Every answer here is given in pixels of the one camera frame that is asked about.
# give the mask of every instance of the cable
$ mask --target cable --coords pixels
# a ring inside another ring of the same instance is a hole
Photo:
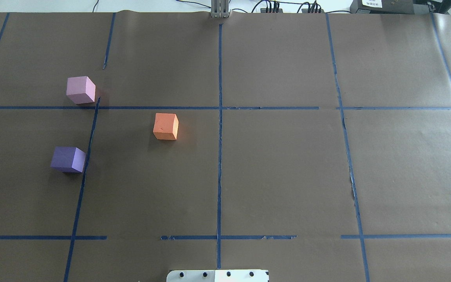
[[[95,3],[95,6],[93,6],[92,13],[95,12],[95,7],[97,7],[98,3],[99,3],[99,0],[97,0],[97,2]]]
[[[352,14],[350,11],[346,11],[346,10],[326,11],[325,13],[326,13],[326,14],[329,14],[329,13],[336,13],[336,12],[338,12],[338,11],[344,11],[344,12],[346,12],[346,13]]]
[[[257,4],[255,4],[255,6],[254,6],[254,8],[252,9],[252,12],[254,12],[255,11],[255,8],[260,4],[260,3],[262,3],[262,2],[266,2],[266,4],[265,4],[265,11],[267,11],[267,2],[270,4],[271,2],[269,1],[269,0],[260,0],[260,1],[258,1],[257,2]]]
[[[297,10],[297,14],[299,13],[299,11],[300,11],[300,9],[302,9],[302,6],[303,5],[308,5],[308,7],[307,7],[307,9],[311,9],[311,3],[309,3],[309,2],[303,2],[300,6],[299,6],[299,9]]]
[[[177,1],[177,2],[183,2],[183,3],[198,4],[198,5],[202,5],[203,7],[207,7],[207,8],[210,8],[210,9],[211,9],[210,6],[207,6],[207,5],[205,5],[205,4],[201,4],[201,3],[198,3],[198,2],[191,2],[191,1],[184,1],[184,0],[175,0],[175,1]]]
[[[238,10],[238,11],[244,11],[245,13],[248,13],[247,11],[245,11],[245,10],[243,10],[243,9],[238,9],[238,8],[236,8],[236,9],[232,9],[231,11],[234,11],[234,10]]]

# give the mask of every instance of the white wall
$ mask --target white wall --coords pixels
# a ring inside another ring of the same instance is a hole
[[[191,0],[210,5],[210,0]],[[92,11],[96,0],[0,0],[0,12],[86,12]],[[258,0],[231,0],[230,9],[240,8],[252,11]],[[304,2],[303,0],[285,0],[285,2]],[[318,0],[326,11],[337,9],[349,10],[352,0]],[[281,4],[280,8],[286,12],[295,12],[298,5]],[[99,0],[95,11],[113,12],[122,10],[155,11],[155,12],[185,12],[209,11],[206,7],[195,4],[181,3],[175,0]]]

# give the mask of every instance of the black cable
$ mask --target black cable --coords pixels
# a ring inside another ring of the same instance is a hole
[[[329,14],[329,13],[336,13],[336,12],[338,12],[338,11],[345,11],[346,13],[352,14],[350,11],[346,11],[346,10],[326,11],[325,13],[326,13],[326,14]]]
[[[283,4],[294,4],[294,5],[300,5],[300,4],[302,4],[302,3],[281,2],[281,1],[278,1],[278,3],[283,3]]]
[[[303,6],[303,5],[306,5],[306,4],[308,5],[307,9],[311,8],[311,3],[309,3],[309,2],[303,2],[303,3],[299,6],[299,9],[297,10],[297,14],[299,13],[300,9],[302,9],[302,6]]]
[[[207,5],[205,5],[205,4],[201,4],[201,3],[198,3],[198,2],[183,1],[183,0],[175,0],[175,1],[177,1],[177,2],[183,2],[183,3],[192,3],[192,4],[198,4],[198,5],[202,5],[203,7],[207,7],[207,8],[210,8],[210,9],[211,9],[211,7],[210,7],[210,6],[207,6]]]
[[[234,10],[238,10],[238,11],[244,11],[245,13],[248,13],[247,11],[245,11],[245,10],[243,10],[243,9],[238,9],[238,8],[236,8],[236,9],[232,9],[231,11],[234,11]]]
[[[255,8],[260,4],[260,3],[262,3],[262,2],[269,2],[269,4],[271,3],[269,0],[260,0],[260,1],[258,1],[257,2],[257,4],[255,4],[255,6],[254,6],[254,8],[252,9],[252,12],[254,12],[255,11]]]
[[[315,7],[318,7],[318,2],[317,2],[317,0],[314,0],[314,3],[313,3],[313,5],[312,5],[312,7],[311,7],[311,11],[308,11],[308,13],[313,14],[314,11],[316,10]]]
[[[97,0],[97,2],[95,3],[95,6],[93,6],[92,13],[95,12],[95,7],[97,7],[98,3],[99,3],[99,0]]]

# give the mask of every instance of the white surface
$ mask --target white surface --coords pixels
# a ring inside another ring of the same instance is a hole
[[[374,7],[374,8],[381,8],[382,7],[382,0],[362,0],[363,5]]]
[[[220,269],[201,271],[170,271],[166,276],[166,282],[268,282],[269,275],[266,270],[261,269]]]
[[[19,11],[19,12],[88,12],[92,11],[96,0],[0,0],[0,12]],[[194,0],[194,2],[203,3],[210,6],[210,0]],[[230,9],[240,8],[248,12],[252,11],[258,2],[252,0],[231,0]],[[285,2],[303,3],[298,0],[285,0]],[[349,10],[352,0],[318,0],[318,4],[325,11]],[[256,11],[265,5],[258,5]],[[285,13],[295,13],[298,5],[281,4],[280,8]],[[189,12],[189,11],[210,11],[210,9],[189,3],[177,2],[175,0],[99,0],[95,11],[113,12],[113,11],[152,11],[152,12]]]

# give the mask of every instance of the white label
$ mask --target white label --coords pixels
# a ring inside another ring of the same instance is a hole
[[[374,8],[381,8],[382,7],[382,0],[362,0],[361,1],[363,5],[374,7]]]

